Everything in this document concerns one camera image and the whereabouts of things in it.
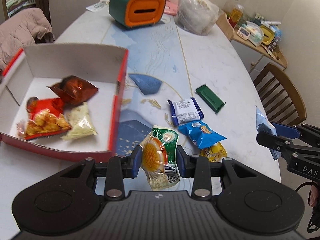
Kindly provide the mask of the person's right hand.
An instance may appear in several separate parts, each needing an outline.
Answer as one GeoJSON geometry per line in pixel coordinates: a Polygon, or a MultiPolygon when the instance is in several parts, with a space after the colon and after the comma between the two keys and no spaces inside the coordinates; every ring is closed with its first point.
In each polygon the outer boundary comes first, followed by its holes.
{"type": "Polygon", "coordinates": [[[315,186],[311,186],[310,196],[308,200],[308,204],[310,207],[315,207],[317,205],[319,198],[319,190],[315,186]]]}

